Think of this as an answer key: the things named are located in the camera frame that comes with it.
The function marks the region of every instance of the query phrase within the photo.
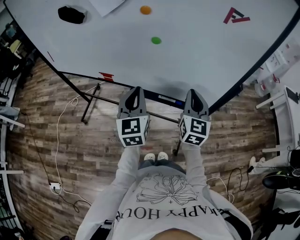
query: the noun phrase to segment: green dot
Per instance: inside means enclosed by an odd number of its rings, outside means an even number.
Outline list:
[[[154,44],[160,44],[161,39],[159,37],[153,37],[153,38],[151,38],[151,42]]]

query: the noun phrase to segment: orange dot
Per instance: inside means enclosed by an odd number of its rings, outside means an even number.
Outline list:
[[[149,15],[152,12],[152,9],[149,6],[142,6],[140,11],[142,14]]]

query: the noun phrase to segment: paper sheet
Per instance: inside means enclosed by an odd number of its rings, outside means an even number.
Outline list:
[[[125,0],[89,0],[102,17],[120,6]]]

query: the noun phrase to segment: person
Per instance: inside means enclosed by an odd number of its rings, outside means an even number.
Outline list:
[[[249,162],[248,174],[262,174],[265,172],[275,171],[282,168],[299,168],[300,167],[300,150],[289,150],[281,153],[280,156],[274,157],[268,161],[262,157],[258,162],[252,157]]]
[[[250,221],[206,183],[200,147],[182,143],[186,171],[166,153],[125,148],[115,180],[95,199],[75,240],[250,240]]]

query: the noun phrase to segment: white t-shirt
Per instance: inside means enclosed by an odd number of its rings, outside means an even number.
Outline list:
[[[177,228],[203,240],[233,240],[217,209],[187,183],[185,175],[157,166],[138,176],[119,207],[113,240],[150,240]]]

